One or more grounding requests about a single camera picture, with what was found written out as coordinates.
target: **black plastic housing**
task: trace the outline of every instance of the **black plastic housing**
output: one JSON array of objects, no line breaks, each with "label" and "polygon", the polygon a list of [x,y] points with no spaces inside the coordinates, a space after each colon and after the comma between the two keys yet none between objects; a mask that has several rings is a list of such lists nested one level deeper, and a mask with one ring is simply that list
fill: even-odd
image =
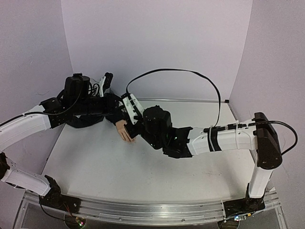
[{"label": "black plastic housing", "polygon": [[[262,112],[254,114],[256,123],[268,121]],[[275,169],[281,165],[283,158],[277,133],[271,124],[256,126],[257,166],[263,169]]]},{"label": "black plastic housing", "polygon": [[65,88],[63,91],[62,102],[65,106],[71,106],[80,95],[79,99],[84,99],[88,96],[90,78],[82,75],[82,73],[75,73],[73,76],[67,77]]}]

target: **prosthetic hand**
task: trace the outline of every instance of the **prosthetic hand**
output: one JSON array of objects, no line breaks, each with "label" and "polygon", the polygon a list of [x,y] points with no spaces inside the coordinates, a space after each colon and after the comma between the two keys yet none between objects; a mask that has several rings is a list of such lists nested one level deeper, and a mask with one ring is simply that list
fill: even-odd
[{"label": "prosthetic hand", "polygon": [[126,124],[127,124],[127,122],[125,120],[120,120],[120,121],[115,123],[115,126],[116,126],[116,129],[117,129],[119,135],[123,139],[123,141],[134,142],[136,138],[131,138],[129,136],[129,133],[125,129]]}]

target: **white surface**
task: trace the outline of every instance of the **white surface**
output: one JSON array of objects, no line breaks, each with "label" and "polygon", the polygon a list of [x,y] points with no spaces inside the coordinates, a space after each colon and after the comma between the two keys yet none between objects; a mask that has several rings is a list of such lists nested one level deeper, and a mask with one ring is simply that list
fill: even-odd
[{"label": "white surface", "polygon": [[[217,104],[141,102],[160,105],[172,115],[175,127],[210,126]],[[235,119],[222,104],[219,124]],[[63,193],[133,202],[205,201],[242,198],[254,162],[249,150],[213,152],[174,159],[154,150],[140,137],[123,142],[107,120],[84,129],[66,125],[43,171]]]},{"label": "white surface", "polygon": [[[74,72],[95,79],[111,72],[112,89],[122,94],[132,78],[147,71],[190,69],[210,77],[223,99],[229,98],[243,54],[251,0],[61,4]],[[156,73],[130,89],[138,98],[217,99],[214,88],[191,73]]]}]

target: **robotic arm segment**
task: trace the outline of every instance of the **robotic arm segment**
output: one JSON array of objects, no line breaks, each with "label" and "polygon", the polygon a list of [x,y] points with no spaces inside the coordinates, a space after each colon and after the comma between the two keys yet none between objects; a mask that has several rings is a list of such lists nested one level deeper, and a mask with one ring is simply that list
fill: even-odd
[{"label": "robotic arm segment", "polygon": [[138,99],[134,97],[133,94],[130,94],[123,98],[123,103],[126,108],[127,114],[130,118],[132,125],[136,124],[136,122],[142,118],[144,108],[139,103]]},{"label": "robotic arm segment", "polygon": [[206,152],[225,151],[232,149],[257,149],[256,136],[253,132],[255,126],[229,129],[228,126],[210,129],[206,133],[202,128],[193,128],[187,144],[192,155],[199,155]]},{"label": "robotic arm segment", "polygon": [[99,94],[100,97],[104,97],[104,94],[110,91],[110,84],[113,79],[112,73],[106,73],[99,82],[100,90]]},{"label": "robotic arm segment", "polygon": [[[38,105],[28,112],[42,112],[43,110],[44,108]],[[50,128],[49,118],[44,114],[31,114],[15,119],[0,127],[0,152],[34,133]]]},{"label": "robotic arm segment", "polygon": [[38,174],[25,172],[17,168],[16,163],[9,158],[6,159],[6,163],[9,169],[0,180],[10,184],[14,184],[19,187],[23,187],[27,190],[37,193],[40,196],[45,196],[51,189],[48,180]]}]

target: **black mounting bracket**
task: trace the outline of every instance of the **black mounting bracket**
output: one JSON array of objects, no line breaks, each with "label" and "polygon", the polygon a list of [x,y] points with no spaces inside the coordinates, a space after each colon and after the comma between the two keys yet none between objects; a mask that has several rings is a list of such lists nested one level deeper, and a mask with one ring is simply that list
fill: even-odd
[{"label": "black mounting bracket", "polygon": [[81,199],[62,195],[61,188],[58,186],[56,181],[47,175],[45,175],[45,177],[50,183],[51,190],[46,196],[39,196],[40,203],[44,206],[62,211],[67,211],[68,207],[70,213],[78,213],[80,210]]},{"label": "black mounting bracket", "polygon": [[6,171],[10,169],[10,166],[6,161],[6,158],[7,157],[5,156],[5,153],[3,152],[0,153],[0,180],[4,178]]},{"label": "black mounting bracket", "polygon": [[245,198],[224,202],[224,211],[227,219],[248,213],[252,214],[256,211],[265,209],[264,196],[261,198],[250,198],[248,193],[249,184]]}]

